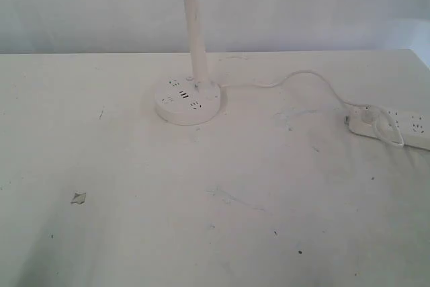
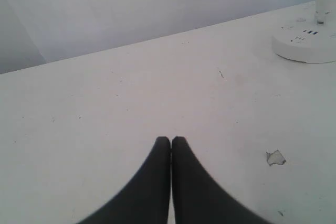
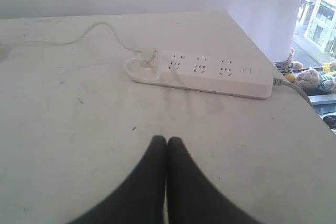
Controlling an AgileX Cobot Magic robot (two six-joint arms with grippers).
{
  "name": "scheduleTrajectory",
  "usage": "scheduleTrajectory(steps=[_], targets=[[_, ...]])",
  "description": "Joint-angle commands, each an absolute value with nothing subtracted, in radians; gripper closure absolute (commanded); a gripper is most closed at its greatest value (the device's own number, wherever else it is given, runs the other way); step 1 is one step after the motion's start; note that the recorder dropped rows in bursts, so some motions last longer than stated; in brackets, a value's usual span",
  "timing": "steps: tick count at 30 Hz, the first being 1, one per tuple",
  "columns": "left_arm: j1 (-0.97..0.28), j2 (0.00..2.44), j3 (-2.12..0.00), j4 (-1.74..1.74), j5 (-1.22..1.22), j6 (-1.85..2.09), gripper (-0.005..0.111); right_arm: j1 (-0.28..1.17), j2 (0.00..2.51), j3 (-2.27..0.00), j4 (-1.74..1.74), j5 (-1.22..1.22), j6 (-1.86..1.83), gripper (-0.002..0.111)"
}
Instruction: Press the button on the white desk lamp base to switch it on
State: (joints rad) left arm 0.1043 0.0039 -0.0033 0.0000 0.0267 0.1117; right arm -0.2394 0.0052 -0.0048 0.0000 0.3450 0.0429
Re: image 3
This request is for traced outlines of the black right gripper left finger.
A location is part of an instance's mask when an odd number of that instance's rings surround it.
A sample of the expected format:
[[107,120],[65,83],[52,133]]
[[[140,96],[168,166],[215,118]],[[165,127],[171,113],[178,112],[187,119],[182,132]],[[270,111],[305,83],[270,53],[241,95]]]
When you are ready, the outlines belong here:
[[166,139],[155,135],[117,189],[71,223],[163,223],[165,181]]

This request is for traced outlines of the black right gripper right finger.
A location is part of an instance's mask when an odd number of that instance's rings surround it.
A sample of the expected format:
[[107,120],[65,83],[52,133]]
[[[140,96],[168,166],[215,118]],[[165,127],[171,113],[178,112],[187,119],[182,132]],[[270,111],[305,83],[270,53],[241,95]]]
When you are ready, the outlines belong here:
[[167,144],[166,177],[169,223],[259,223],[207,179],[179,137]]

